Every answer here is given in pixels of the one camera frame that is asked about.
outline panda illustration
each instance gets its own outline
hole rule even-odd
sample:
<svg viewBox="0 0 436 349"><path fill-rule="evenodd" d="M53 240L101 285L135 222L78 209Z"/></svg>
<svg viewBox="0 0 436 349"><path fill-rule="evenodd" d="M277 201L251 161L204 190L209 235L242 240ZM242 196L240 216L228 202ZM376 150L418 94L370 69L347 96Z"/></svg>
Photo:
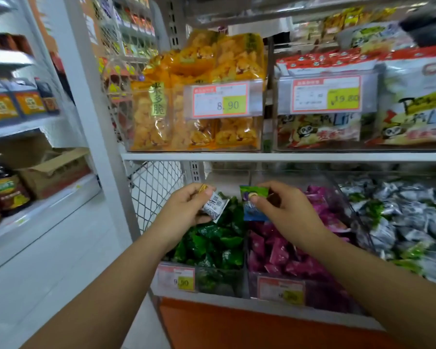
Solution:
<svg viewBox="0 0 436 349"><path fill-rule="evenodd" d="M311 134L316 134L318 129L313 127L311 123L306 122L297 129L297 134L300 138L308 137Z"/></svg>
<svg viewBox="0 0 436 349"><path fill-rule="evenodd" d="M391 123L387 127L383 128L382 135L384 140L391 139L399 134L404 134L407 131L406 128L401 127L399 123Z"/></svg>

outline forearm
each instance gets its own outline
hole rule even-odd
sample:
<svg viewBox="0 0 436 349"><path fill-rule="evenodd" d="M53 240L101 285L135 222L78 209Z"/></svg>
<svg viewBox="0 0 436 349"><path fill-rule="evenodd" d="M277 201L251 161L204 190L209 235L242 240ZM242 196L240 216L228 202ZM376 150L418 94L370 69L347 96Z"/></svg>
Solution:
<svg viewBox="0 0 436 349"><path fill-rule="evenodd" d="M120 348L167 251L147 230L22 348Z"/></svg>
<svg viewBox="0 0 436 349"><path fill-rule="evenodd" d="M436 348L436 284L332 233L307 252L396 338L413 348Z"/></svg>

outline cardboard box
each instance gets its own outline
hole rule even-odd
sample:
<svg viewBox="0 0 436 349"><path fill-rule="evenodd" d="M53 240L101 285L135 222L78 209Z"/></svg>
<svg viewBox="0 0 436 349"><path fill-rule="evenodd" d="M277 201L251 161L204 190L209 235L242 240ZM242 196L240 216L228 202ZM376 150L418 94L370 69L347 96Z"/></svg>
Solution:
<svg viewBox="0 0 436 349"><path fill-rule="evenodd" d="M52 148L44 134L0 142L0 161L19 172L37 199L45 199L89 174L88 148Z"/></svg>

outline person's left hand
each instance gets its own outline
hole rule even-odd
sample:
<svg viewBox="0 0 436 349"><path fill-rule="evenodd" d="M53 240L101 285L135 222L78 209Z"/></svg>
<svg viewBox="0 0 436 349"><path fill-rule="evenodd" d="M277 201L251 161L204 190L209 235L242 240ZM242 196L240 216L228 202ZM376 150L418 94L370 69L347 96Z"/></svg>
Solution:
<svg viewBox="0 0 436 349"><path fill-rule="evenodd" d="M207 185L204 192L198 193L201 186L200 183L193 183L173 192L153 221L150 228L155 229L155 233L167 242L167 251L180 242L191 226L211 221L210 216L197 213L210 199L212 192L216 191L216 187Z"/></svg>

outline orange panel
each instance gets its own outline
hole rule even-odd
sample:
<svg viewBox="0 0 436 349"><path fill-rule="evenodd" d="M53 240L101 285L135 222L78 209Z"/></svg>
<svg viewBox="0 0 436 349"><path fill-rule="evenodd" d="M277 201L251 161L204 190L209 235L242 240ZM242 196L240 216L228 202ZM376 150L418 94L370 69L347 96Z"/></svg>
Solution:
<svg viewBox="0 0 436 349"><path fill-rule="evenodd" d="M164 298L174 349L404 349L387 333Z"/></svg>

